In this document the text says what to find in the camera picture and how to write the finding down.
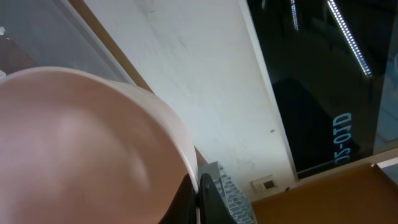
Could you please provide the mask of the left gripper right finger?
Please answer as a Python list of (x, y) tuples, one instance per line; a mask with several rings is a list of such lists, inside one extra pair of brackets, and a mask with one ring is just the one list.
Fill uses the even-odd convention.
[(210, 174), (201, 176), (198, 202), (201, 224), (236, 224)]

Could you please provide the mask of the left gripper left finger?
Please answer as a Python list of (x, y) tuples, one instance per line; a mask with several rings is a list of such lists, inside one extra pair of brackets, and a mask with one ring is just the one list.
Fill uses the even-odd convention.
[(184, 176), (170, 207), (159, 224), (196, 224), (196, 192), (190, 176)]

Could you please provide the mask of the pink bowl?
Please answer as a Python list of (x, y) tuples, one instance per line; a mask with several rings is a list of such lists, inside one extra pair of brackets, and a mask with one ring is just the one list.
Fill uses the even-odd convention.
[(193, 200), (192, 139), (153, 93), (62, 67), (1, 80), (2, 223), (159, 223), (183, 182)]

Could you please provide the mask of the grey dishwasher rack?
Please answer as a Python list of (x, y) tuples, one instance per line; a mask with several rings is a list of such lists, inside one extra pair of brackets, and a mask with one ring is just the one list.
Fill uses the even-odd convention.
[(226, 208), (238, 224), (257, 224), (250, 201), (219, 162), (200, 167), (198, 173), (211, 175)]

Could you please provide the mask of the clear plastic bin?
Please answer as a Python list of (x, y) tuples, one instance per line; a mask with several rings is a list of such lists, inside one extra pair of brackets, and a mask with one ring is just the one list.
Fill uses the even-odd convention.
[(133, 83), (69, 2), (1, 0), (1, 76), (44, 66)]

